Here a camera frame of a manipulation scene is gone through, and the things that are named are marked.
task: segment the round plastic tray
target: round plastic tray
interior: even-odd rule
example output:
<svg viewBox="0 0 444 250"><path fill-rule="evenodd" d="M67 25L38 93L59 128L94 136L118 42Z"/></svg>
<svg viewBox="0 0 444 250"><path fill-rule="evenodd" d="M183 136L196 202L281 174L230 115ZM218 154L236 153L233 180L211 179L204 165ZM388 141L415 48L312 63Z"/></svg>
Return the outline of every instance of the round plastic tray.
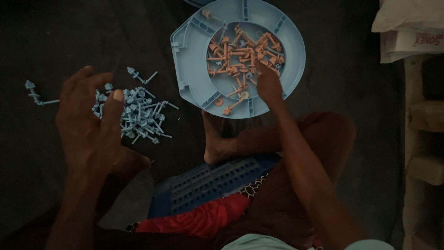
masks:
<svg viewBox="0 0 444 250"><path fill-rule="evenodd" d="M282 96L286 99L299 83L305 67L304 42L294 23L279 9L261 0L218 0L204 8L223 22L214 18L207 20L201 9L171 35L181 97L213 115L226 118L249 118L269 111L265 102L257 95L255 86L249 84L249 98L234 107L232 113L223 115L226 106L238 101L236 96L226 97L232 92L235 81L229 77L212 78L207 71L206 52L211 38L224 25L232 29L240 23L241 28L253 39L259 31L270 32L278 38L285 54L285 66L280 69L280 80ZM219 97L223 104L216 106L213 102Z"/></svg>

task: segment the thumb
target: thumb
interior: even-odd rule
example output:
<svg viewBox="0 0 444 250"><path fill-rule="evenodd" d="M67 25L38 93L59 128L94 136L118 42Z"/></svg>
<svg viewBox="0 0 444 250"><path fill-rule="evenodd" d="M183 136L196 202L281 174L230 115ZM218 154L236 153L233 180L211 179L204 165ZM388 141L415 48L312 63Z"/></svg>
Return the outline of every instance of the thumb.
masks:
<svg viewBox="0 0 444 250"><path fill-rule="evenodd" d="M100 130L111 130L120 133L120 118L123 112L123 91L118 89L111 92L103 105L103 116Z"/></svg>

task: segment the person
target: person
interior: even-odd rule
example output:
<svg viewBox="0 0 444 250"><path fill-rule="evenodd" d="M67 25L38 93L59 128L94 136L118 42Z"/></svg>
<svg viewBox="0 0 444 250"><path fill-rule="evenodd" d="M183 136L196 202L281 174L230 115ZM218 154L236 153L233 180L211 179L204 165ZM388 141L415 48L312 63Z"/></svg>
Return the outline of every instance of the person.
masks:
<svg viewBox="0 0 444 250"><path fill-rule="evenodd" d="M315 232L326 249L393 249L368 239L335 195L335 184L355 139L352 122L332 112L294 120L285 107L277 75L257 65L261 72L258 94L277 124L221 138L203 111L204 159L212 164L233 156L279 151L283 158L260 186L246 214L213 239L126 233L95 225L151 161L120 144L122 90L110 94L102 120L91 112L95 90L111 82L113 75L94 75L88 66L63 83L55 119L67 163L63 199L4 240L2 249L301 249Z"/></svg>

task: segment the dark floor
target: dark floor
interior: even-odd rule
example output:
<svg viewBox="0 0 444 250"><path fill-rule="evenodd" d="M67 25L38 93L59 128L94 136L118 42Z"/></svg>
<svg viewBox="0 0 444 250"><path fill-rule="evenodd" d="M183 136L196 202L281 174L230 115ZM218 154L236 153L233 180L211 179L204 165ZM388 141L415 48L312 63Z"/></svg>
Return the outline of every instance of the dark floor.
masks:
<svg viewBox="0 0 444 250"><path fill-rule="evenodd" d="M338 195L372 237L400 249L402 227L395 222L403 197L403 70L402 63L379 64L379 36L370 33L378 1L270 2L296 24L306 46L304 76L287 99L292 114L334 110L354 120L357 141ZM180 0L9 0L1 7L0 238L55 204L63 190L65 163L54 124L58 105L33 104L27 79L44 100L53 100L61 83L86 65L114 71L116 88L133 88L139 83L126 72L132 66L144 77L159 71L150 91L180 107L165 122L173 139L134 146L124 139L155 162L120 195L102 226L122 228L144 218L155 183L203 163L200 110L178 94L169 43L196 8ZM272 122L266 114L236 121L234 128L258 120Z"/></svg>

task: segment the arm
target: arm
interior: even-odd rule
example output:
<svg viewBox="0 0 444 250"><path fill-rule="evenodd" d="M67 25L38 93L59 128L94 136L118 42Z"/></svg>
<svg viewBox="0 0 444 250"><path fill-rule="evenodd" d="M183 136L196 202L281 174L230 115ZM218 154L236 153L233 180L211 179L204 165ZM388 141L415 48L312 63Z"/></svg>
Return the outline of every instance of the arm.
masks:
<svg viewBox="0 0 444 250"><path fill-rule="evenodd" d="M111 80L112 73L93 75L88 66L63 83L55 120L65 151L67 178L47 250L93 249L95 206L120 147L123 92L110 94L102 120L91 107L95 90Z"/></svg>
<svg viewBox="0 0 444 250"><path fill-rule="evenodd" d="M363 229L336 198L324 167L288 113L282 100L279 78L267 67L258 65L262 72L258 79L258 93L278 120L292 188L321 240L329 249L339 250L365 239Z"/></svg>

